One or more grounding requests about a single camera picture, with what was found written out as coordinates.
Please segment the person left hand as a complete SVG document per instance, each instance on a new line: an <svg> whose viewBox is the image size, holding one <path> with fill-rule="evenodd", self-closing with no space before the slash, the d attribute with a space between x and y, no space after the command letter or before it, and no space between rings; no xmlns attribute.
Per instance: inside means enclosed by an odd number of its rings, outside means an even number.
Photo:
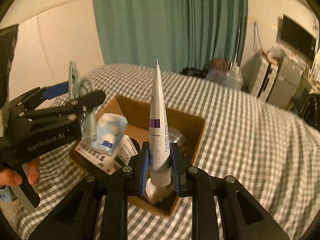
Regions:
<svg viewBox="0 0 320 240"><path fill-rule="evenodd" d="M37 157L27 163L29 168L28 181L30 185L38 185L40 181L40 158ZM22 177L14 170L2 168L0 173L0 186L17 186L22 183Z"/></svg>

